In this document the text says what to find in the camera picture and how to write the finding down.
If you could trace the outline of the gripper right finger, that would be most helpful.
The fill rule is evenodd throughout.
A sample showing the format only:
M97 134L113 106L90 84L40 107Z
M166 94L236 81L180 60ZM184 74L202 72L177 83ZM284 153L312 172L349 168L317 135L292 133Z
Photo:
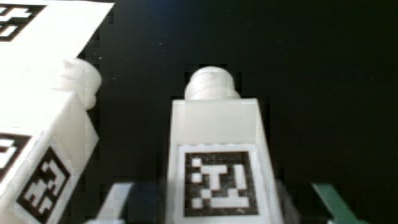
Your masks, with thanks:
M369 224L348 207L328 183L276 182L285 224Z

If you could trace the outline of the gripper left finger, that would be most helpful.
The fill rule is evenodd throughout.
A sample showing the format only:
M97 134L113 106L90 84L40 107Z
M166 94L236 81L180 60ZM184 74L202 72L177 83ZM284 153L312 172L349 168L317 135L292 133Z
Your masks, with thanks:
M156 202L154 182L115 182L97 215L86 224L156 224Z

